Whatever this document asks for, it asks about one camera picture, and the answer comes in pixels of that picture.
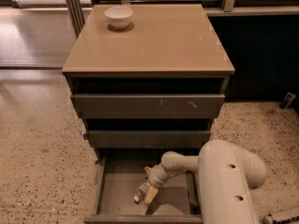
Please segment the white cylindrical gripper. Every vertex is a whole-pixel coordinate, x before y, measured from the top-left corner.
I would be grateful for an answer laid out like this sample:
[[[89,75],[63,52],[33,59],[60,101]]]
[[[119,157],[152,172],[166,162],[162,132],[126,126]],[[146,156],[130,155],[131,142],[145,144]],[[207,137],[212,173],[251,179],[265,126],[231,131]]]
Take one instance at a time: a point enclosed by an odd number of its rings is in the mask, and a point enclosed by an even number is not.
[[[152,168],[144,167],[144,171],[148,175],[148,180],[152,186],[146,189],[144,203],[151,204],[156,197],[160,187],[162,187],[168,179],[183,174],[184,169],[174,165],[164,165],[159,163]]]

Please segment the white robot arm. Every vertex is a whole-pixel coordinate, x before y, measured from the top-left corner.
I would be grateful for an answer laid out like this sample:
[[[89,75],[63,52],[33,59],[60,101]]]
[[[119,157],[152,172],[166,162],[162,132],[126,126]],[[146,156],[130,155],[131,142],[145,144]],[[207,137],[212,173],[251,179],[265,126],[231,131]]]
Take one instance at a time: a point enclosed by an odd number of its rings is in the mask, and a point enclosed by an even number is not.
[[[161,162],[147,168],[145,203],[158,188],[185,172],[197,174],[204,224],[259,224],[250,192],[261,187],[267,170],[256,154],[223,140],[205,143],[196,156],[168,151]]]

